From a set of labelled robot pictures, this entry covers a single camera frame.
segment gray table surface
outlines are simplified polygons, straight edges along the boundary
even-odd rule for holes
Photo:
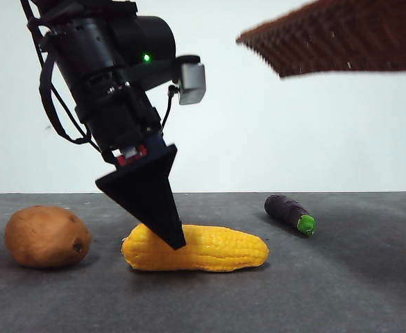
[[[265,265],[234,273],[134,271],[120,245],[136,221],[104,195],[0,195],[0,333],[406,332],[406,193],[290,195],[318,220],[311,239],[266,216],[268,194],[176,194],[183,223],[267,242]],[[78,266],[11,259],[5,225],[36,204],[86,222],[93,242]]]

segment black strap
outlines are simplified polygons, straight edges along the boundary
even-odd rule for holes
[[[53,75],[53,68],[56,61],[56,55],[54,51],[50,51],[44,66],[42,67],[41,76],[40,76],[40,86],[39,92],[41,94],[42,105],[44,106],[45,113],[48,116],[51,125],[55,131],[64,139],[73,142],[74,144],[85,144],[90,142],[91,134],[87,128],[87,133],[84,137],[78,139],[72,139],[62,127],[62,124],[59,120],[58,114],[56,113],[55,105],[53,104],[53,99],[51,98],[51,78]]]

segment black cable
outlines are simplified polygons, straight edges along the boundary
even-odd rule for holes
[[[178,88],[174,85],[170,85],[169,86],[169,92],[167,93],[167,95],[169,96],[169,98],[167,99],[167,111],[166,111],[166,115],[164,115],[164,119],[162,120],[162,130],[164,130],[164,126],[166,126],[166,121],[167,118],[169,118],[169,114],[170,114],[170,109],[172,107],[172,98],[174,97],[174,95],[178,92]]]
[[[30,3],[28,0],[21,0],[22,8],[24,9],[24,13],[26,15],[27,20],[35,19],[35,16],[33,14],[33,11],[31,10]],[[42,52],[39,48],[39,44],[37,43],[35,36],[33,35],[32,31],[32,36],[33,36],[33,45],[35,46],[36,54],[37,54],[37,59],[39,60],[39,63],[41,67],[44,66],[44,58],[42,57]],[[67,113],[67,116],[70,118],[70,121],[73,123],[75,128],[78,130],[78,132],[83,136],[86,137],[86,134],[84,133],[84,130],[79,126],[78,122],[75,120],[73,117],[73,114],[71,113],[69,107],[67,104],[65,104],[64,100],[62,99],[61,95],[59,95],[59,92],[55,88],[54,84],[51,84],[51,91],[55,95],[56,99],[58,100],[59,104],[61,104],[62,108],[64,111]],[[89,143],[92,145],[93,148],[95,148],[98,152],[101,152],[99,147],[90,139]]]

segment white wall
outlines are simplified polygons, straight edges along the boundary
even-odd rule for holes
[[[177,54],[199,54],[207,71],[203,102],[175,101],[166,127],[175,191],[406,190],[405,73],[280,80],[235,44],[303,2],[139,0],[141,15],[172,27]],[[25,24],[18,0],[0,1],[0,193],[97,191],[112,167],[47,127]],[[149,92],[161,114],[166,89]]]

